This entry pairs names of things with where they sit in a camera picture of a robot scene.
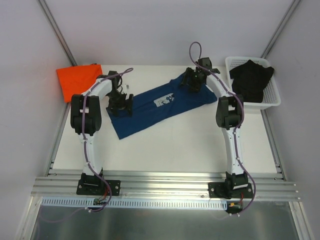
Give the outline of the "blue t shirt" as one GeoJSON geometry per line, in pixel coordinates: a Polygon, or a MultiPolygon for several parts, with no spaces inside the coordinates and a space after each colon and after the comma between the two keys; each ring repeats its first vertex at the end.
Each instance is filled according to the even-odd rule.
{"type": "Polygon", "coordinates": [[[113,128],[120,140],[143,131],[165,119],[212,104],[218,99],[205,85],[199,92],[181,86],[183,76],[133,97],[132,115],[119,110],[118,116],[109,113],[113,128]]]}

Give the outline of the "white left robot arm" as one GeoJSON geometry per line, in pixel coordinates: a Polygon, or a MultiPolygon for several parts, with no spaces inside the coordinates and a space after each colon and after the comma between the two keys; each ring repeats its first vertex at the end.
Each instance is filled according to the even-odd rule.
{"type": "Polygon", "coordinates": [[[109,98],[106,110],[114,116],[124,110],[133,115],[134,95],[122,92],[122,76],[132,72],[132,67],[123,72],[109,71],[99,75],[94,84],[81,94],[74,94],[70,103],[70,125],[83,146],[84,167],[76,190],[77,195],[111,194],[110,184],[104,180],[104,161],[99,155],[98,132],[102,126],[101,100],[109,98]]]}

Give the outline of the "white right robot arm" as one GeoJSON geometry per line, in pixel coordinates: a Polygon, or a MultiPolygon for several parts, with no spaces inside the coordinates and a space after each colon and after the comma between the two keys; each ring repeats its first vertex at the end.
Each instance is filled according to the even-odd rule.
{"type": "Polygon", "coordinates": [[[226,148],[227,170],[224,182],[214,183],[211,187],[218,198],[246,198],[254,196],[249,176],[244,168],[241,152],[241,125],[244,121],[244,106],[240,95],[232,92],[220,78],[220,71],[213,68],[208,57],[194,62],[196,68],[188,67],[182,77],[181,86],[198,93],[206,85],[217,97],[216,123],[220,127],[226,148]]]}

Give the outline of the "folded orange t shirt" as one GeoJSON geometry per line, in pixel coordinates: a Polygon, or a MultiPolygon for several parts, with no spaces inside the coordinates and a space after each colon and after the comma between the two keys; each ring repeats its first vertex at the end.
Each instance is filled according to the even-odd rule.
{"type": "Polygon", "coordinates": [[[79,65],[56,70],[65,103],[69,103],[74,94],[86,92],[98,76],[103,74],[100,64],[79,65]]]}

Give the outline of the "black t shirt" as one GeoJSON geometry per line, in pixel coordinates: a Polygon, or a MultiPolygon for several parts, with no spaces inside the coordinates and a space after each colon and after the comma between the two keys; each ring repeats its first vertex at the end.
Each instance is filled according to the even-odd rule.
{"type": "Polygon", "coordinates": [[[261,103],[264,98],[264,89],[269,84],[275,69],[272,66],[263,67],[251,59],[229,71],[233,79],[232,90],[242,95],[243,100],[249,103],[261,103]]]}

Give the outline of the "white plastic basket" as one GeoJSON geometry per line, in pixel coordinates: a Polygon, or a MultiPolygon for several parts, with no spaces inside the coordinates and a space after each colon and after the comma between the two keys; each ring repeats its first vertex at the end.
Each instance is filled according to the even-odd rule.
{"type": "MultiPolygon", "coordinates": [[[[254,63],[263,66],[264,68],[270,67],[268,60],[259,57],[247,57],[247,56],[228,56],[225,58],[225,68],[226,68],[226,77],[227,84],[232,88],[233,79],[231,79],[230,71],[235,67],[245,64],[248,60],[253,61],[254,63]]],[[[265,110],[270,107],[276,107],[281,104],[281,98],[279,90],[275,81],[275,78],[272,76],[268,85],[263,90],[263,99],[261,103],[257,102],[245,102],[244,107],[252,110],[265,110]]]]}

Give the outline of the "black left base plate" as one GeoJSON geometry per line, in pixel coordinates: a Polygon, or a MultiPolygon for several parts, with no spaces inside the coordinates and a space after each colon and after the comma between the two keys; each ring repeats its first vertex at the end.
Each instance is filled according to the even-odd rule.
{"type": "MultiPolygon", "coordinates": [[[[120,180],[107,180],[106,181],[111,189],[112,196],[119,196],[121,189],[120,180]]],[[[76,194],[80,196],[103,196],[105,193],[110,195],[110,190],[107,185],[98,179],[98,181],[85,182],[84,180],[78,181],[76,194]]]]}

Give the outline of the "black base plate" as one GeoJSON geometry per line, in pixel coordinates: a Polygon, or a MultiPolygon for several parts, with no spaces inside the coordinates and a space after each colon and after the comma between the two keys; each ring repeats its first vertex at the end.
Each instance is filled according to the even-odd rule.
{"type": "Polygon", "coordinates": [[[208,193],[210,198],[220,198],[220,199],[252,199],[254,195],[254,190],[252,185],[249,183],[247,187],[230,189],[224,182],[209,182],[208,183],[208,193]]]}
{"type": "MultiPolygon", "coordinates": [[[[111,189],[112,196],[119,196],[121,189],[120,180],[107,180],[106,181],[111,189]]],[[[110,190],[107,185],[98,179],[98,181],[85,182],[84,180],[78,181],[76,194],[80,196],[103,196],[105,193],[110,195],[110,190]]]]}

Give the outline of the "aluminium mounting rail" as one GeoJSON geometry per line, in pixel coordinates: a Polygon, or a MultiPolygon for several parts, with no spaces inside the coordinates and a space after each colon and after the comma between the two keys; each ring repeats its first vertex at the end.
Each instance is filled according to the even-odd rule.
{"type": "MultiPolygon", "coordinates": [[[[222,182],[224,173],[143,172],[107,170],[108,180],[119,180],[120,197],[138,199],[200,200],[209,198],[210,182],[222,182]]],[[[80,170],[51,169],[38,176],[31,190],[33,196],[75,196],[80,170]]],[[[286,181],[280,173],[254,173],[257,201],[300,202],[298,184],[286,181]]]]}

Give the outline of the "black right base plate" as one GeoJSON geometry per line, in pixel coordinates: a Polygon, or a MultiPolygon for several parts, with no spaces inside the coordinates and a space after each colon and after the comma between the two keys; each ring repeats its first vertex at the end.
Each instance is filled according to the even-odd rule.
{"type": "Polygon", "coordinates": [[[220,199],[252,199],[254,195],[254,190],[252,185],[249,183],[247,187],[230,189],[224,182],[209,182],[208,183],[208,193],[210,198],[220,198],[220,199]]]}

